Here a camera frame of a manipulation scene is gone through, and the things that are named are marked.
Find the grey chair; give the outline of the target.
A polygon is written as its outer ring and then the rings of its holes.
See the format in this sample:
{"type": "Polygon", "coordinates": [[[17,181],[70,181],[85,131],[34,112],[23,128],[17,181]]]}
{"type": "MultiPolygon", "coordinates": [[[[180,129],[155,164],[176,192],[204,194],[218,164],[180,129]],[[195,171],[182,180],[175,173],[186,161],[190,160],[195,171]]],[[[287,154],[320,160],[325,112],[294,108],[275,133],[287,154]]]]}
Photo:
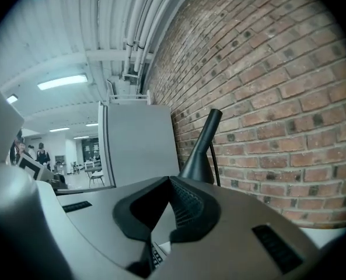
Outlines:
{"type": "Polygon", "coordinates": [[[105,183],[104,183],[104,180],[103,180],[103,177],[104,177],[104,174],[102,172],[102,170],[98,170],[98,169],[89,169],[87,172],[87,175],[89,177],[89,187],[91,187],[91,184],[95,183],[96,180],[100,180],[102,186],[104,187],[105,186],[105,183]]]}

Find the long ceiling light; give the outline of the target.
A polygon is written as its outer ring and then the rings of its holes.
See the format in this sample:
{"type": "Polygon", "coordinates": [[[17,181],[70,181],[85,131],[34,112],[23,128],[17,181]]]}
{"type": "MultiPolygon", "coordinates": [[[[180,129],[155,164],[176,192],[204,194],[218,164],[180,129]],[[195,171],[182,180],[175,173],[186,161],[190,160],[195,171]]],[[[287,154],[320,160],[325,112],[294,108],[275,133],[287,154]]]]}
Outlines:
{"type": "Polygon", "coordinates": [[[67,77],[53,79],[43,83],[39,83],[37,87],[40,90],[48,90],[48,89],[53,89],[53,88],[57,88],[61,86],[74,85],[74,84],[87,83],[87,82],[88,82],[88,77],[86,75],[74,75],[74,76],[67,76],[67,77]]]}

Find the white partition board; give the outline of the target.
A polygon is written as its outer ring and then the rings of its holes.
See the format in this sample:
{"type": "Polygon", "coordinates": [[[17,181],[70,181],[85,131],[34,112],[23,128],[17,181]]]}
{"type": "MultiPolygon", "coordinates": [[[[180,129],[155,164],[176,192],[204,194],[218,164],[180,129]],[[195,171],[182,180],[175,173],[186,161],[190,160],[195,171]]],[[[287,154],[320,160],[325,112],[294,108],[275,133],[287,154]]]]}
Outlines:
{"type": "Polygon", "coordinates": [[[100,103],[98,139],[107,187],[179,174],[168,106],[100,103]]]}

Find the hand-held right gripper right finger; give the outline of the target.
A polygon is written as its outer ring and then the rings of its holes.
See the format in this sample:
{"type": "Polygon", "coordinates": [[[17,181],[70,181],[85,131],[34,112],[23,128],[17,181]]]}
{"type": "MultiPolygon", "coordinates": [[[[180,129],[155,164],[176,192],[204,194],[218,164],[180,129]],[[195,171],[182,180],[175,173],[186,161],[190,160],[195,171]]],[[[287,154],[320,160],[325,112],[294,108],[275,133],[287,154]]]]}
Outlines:
{"type": "Polygon", "coordinates": [[[247,194],[179,177],[147,179],[145,187],[198,206],[148,280],[301,280],[319,257],[296,225],[247,194]]]}

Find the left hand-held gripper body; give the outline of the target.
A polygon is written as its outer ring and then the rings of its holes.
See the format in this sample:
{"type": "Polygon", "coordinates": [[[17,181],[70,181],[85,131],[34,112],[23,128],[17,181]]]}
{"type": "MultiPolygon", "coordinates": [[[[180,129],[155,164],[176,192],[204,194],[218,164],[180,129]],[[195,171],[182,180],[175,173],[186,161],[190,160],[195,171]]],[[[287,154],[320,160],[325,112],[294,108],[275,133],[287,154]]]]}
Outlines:
{"type": "Polygon", "coordinates": [[[9,151],[18,131],[22,129],[23,117],[6,101],[0,92],[0,164],[17,166],[27,172],[34,180],[53,180],[54,175],[42,164],[33,160],[27,152],[20,150],[20,158],[17,164],[11,165],[9,151]]]}

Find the white ceiling pipes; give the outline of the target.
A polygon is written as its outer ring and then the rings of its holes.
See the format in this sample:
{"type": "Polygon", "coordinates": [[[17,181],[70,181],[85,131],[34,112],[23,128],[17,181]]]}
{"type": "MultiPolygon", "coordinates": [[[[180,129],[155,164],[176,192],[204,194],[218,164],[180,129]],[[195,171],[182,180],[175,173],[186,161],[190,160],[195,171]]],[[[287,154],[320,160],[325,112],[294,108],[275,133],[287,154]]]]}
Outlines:
{"type": "Polygon", "coordinates": [[[131,18],[125,38],[126,49],[122,77],[133,77],[129,74],[130,65],[139,79],[146,60],[152,38],[160,21],[173,0],[134,0],[131,18]]]}

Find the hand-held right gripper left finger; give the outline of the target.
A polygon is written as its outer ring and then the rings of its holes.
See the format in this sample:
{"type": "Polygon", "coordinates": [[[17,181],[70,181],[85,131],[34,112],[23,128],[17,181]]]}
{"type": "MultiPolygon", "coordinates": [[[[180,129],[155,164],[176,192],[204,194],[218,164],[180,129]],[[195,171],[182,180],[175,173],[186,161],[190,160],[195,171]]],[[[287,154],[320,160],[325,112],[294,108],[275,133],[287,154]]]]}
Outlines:
{"type": "Polygon", "coordinates": [[[155,267],[151,233],[129,210],[120,215],[142,239],[127,237],[114,220],[116,204],[167,181],[152,178],[133,185],[56,196],[35,183],[35,259],[40,278],[54,280],[173,280],[168,261],[155,267]]]}

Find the black desk lamp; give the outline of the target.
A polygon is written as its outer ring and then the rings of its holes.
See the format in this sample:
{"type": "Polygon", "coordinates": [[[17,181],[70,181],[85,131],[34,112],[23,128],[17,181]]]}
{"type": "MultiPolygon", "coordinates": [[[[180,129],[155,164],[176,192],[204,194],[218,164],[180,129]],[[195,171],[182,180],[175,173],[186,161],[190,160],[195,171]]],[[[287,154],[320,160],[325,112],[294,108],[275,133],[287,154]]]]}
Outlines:
{"type": "Polygon", "coordinates": [[[221,121],[222,112],[211,109],[201,133],[185,162],[179,177],[221,186],[219,169],[215,156],[213,138],[221,121]]]}

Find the black keyboard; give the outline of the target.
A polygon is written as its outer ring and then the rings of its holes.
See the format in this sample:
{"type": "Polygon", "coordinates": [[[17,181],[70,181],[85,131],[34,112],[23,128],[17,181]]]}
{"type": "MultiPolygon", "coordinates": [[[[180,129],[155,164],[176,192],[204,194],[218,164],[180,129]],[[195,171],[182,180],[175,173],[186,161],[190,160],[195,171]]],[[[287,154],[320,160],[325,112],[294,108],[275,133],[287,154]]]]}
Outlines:
{"type": "Polygon", "coordinates": [[[154,269],[157,269],[165,260],[166,254],[155,242],[152,242],[151,244],[151,251],[152,251],[153,266],[154,266],[154,269]]]}

